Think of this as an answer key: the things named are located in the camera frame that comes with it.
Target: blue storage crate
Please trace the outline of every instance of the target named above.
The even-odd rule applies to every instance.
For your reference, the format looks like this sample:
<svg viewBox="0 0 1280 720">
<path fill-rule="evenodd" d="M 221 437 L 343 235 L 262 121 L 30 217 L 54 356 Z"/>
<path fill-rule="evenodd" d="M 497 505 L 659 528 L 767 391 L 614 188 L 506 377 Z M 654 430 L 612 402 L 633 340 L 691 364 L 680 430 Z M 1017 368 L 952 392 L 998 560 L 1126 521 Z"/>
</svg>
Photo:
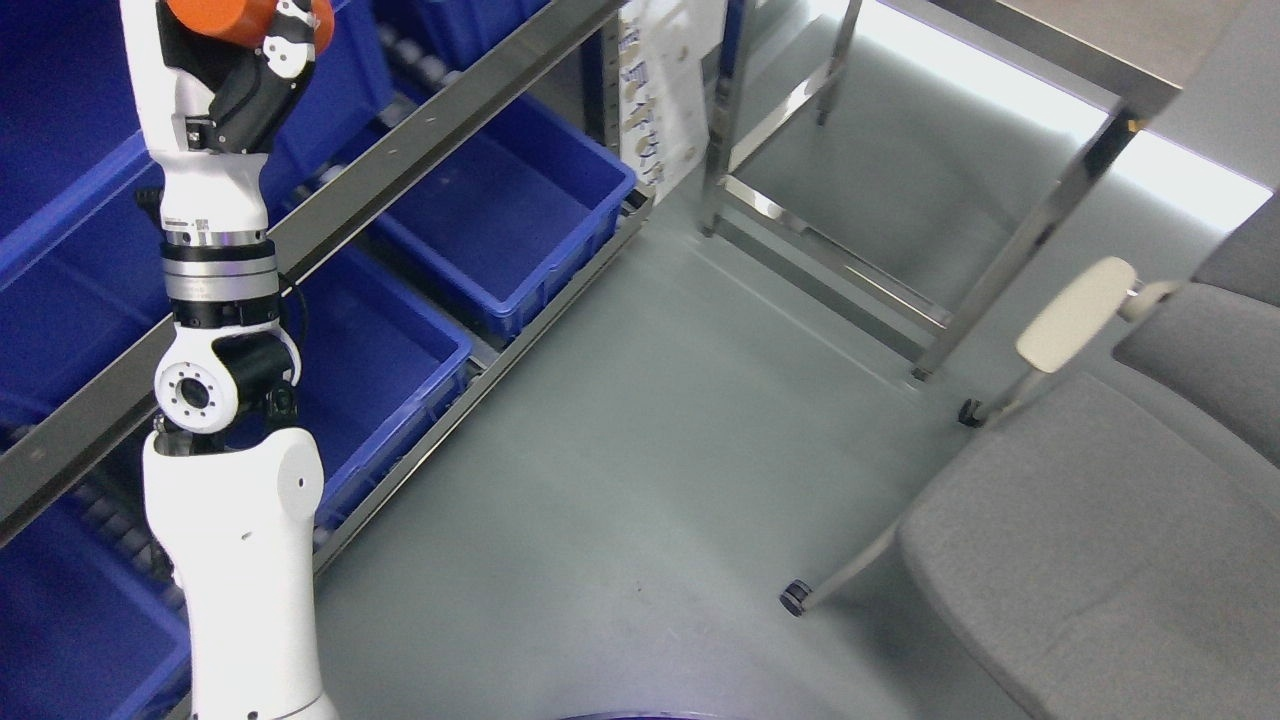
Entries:
<svg viewBox="0 0 1280 720">
<path fill-rule="evenodd" d="M 0 717 L 159 717 L 189 683 L 187 625 L 68 500 L 0 548 Z"/>
<path fill-rule="evenodd" d="M 0 425 L 9 427 L 52 413 L 169 306 L 160 234 L 133 204 L 136 188 L 163 178 L 138 132 L 119 6 L 37 5 L 0 4 Z M 268 205 L 389 99 L 369 1 L 352 0 L 276 140 Z"/>
<path fill-rule="evenodd" d="M 302 292 L 300 418 L 326 474 L 316 525 L 334 529 L 466 389 L 471 341 L 353 247 Z"/>
<path fill-rule="evenodd" d="M 461 70 L 471 67 L 550 0 L 412 1 L 422 17 L 431 47 L 445 64 Z"/>
<path fill-rule="evenodd" d="M 371 225 L 444 305 L 503 340 L 613 236 L 635 173 L 529 97 L 499 113 Z"/>
</svg>

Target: dark round object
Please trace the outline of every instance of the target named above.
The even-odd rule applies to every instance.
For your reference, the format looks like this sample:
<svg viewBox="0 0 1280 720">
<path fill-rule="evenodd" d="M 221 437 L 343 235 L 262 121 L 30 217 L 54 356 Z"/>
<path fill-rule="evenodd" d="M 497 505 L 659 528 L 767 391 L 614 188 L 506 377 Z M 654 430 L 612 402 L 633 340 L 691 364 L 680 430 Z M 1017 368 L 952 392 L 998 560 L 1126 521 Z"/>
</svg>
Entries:
<svg viewBox="0 0 1280 720">
<path fill-rule="evenodd" d="M 795 580 L 787 585 L 787 589 L 782 591 L 782 594 L 778 596 L 778 602 L 782 603 L 782 607 L 787 609 L 787 612 L 799 618 L 804 615 L 804 600 L 809 597 L 810 592 L 813 591 L 809 589 L 809 585 L 804 580 Z"/>
<path fill-rule="evenodd" d="M 186 378 L 178 383 L 178 392 L 187 401 L 187 405 L 191 405 L 196 410 L 209 407 L 209 388 L 196 378 Z"/>
</svg>

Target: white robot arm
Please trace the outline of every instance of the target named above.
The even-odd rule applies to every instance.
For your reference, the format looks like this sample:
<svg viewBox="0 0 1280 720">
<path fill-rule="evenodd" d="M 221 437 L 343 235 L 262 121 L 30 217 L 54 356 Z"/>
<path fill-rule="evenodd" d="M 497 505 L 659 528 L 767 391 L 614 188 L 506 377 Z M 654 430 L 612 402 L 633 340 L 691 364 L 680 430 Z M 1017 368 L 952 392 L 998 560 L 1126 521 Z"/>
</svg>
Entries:
<svg viewBox="0 0 1280 720">
<path fill-rule="evenodd" d="M 177 340 L 156 369 L 147 520 L 187 597 L 192 716 L 330 720 L 311 537 L 324 486 L 297 427 L 298 348 L 280 327 L 259 173 L 332 33 L 323 0 L 120 0 Z M 251 415 L 265 437 L 233 450 Z"/>
</svg>

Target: metal table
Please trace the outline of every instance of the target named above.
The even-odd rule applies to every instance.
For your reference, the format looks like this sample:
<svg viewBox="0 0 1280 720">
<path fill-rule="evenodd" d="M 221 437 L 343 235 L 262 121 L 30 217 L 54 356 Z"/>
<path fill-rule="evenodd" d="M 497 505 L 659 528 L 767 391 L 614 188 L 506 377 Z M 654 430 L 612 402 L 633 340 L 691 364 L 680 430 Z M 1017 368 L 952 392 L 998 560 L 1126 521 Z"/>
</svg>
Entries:
<svg viewBox="0 0 1280 720">
<path fill-rule="evenodd" d="M 809 101 L 818 100 L 818 124 L 836 105 L 861 0 L 851 0 L 831 59 L 801 82 L 781 105 L 733 145 L 759 9 L 756 0 L 728 0 L 719 76 L 710 115 L 710 145 L 700 223 L 719 232 L 774 272 L 859 324 L 914 363 L 927 379 L 969 334 L 1066 217 L 1084 200 L 1133 137 L 1178 96 L 1219 36 L 1247 0 L 881 0 L 908 15 L 927 17 L 934 5 L 1078 76 L 1110 94 L 1107 119 L 1070 160 L 1052 187 L 1025 215 L 1000 254 L 954 310 L 943 307 L 786 208 L 753 190 L 735 172 L 754 158 Z M 923 328 L 919 343 L 859 307 L 812 272 L 795 264 L 721 217 L 728 206 L 773 232 L 795 250 L 835 273 L 842 283 L 869 293 Z"/>
</svg>

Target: chair leg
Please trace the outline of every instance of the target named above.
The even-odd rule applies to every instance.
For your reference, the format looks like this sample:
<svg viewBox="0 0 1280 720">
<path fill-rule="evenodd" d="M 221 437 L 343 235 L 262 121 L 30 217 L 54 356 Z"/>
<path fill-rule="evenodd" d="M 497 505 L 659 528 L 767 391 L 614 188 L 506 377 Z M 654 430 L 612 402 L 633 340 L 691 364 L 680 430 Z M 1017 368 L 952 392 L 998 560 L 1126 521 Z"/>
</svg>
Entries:
<svg viewBox="0 0 1280 720">
<path fill-rule="evenodd" d="M 845 61 L 849 60 L 849 46 L 854 41 L 854 28 L 858 24 L 858 13 L 861 8 L 861 0 L 851 0 L 849 3 L 849 9 L 845 12 L 845 19 L 840 23 L 840 31 L 836 33 L 836 47 L 831 51 L 827 85 L 818 94 L 819 126 L 827 124 L 827 118 L 836 108 L 836 100 L 840 97 L 840 85 L 845 70 Z"/>
<path fill-rule="evenodd" d="M 778 601 L 782 606 L 787 609 L 787 612 L 795 615 L 796 618 L 805 614 L 808 610 L 813 610 L 819 602 L 831 597 L 832 593 L 840 588 L 849 584 L 850 580 L 856 578 L 863 570 L 870 568 L 879 556 L 884 555 L 884 551 L 893 544 L 893 538 L 897 536 L 897 520 L 884 529 L 869 546 L 867 546 L 858 557 L 854 557 L 847 565 L 836 571 L 835 575 L 827 578 L 818 589 L 812 591 L 809 585 L 803 580 L 795 580 L 787 589 L 782 591 L 778 596 Z"/>
</svg>

